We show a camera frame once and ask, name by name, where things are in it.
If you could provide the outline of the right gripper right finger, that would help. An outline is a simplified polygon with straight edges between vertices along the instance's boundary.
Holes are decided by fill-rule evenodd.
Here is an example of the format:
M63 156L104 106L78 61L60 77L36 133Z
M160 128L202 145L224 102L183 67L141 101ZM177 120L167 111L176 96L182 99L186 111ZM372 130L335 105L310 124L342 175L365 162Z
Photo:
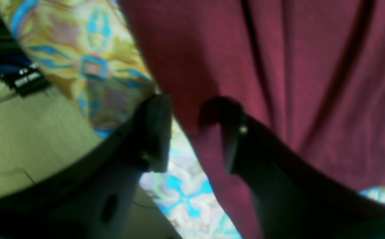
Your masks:
M220 124L225 169L250 189L266 239L385 239L385 205L307 164L240 104L214 97L201 127Z

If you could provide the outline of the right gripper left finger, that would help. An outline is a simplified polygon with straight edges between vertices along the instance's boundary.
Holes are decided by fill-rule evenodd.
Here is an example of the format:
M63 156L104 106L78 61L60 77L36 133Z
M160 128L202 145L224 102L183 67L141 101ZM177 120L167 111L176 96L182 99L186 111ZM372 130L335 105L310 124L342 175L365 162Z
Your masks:
M171 117L171 96L154 95L74 165L0 198L0 236L119 239L142 174L167 170Z

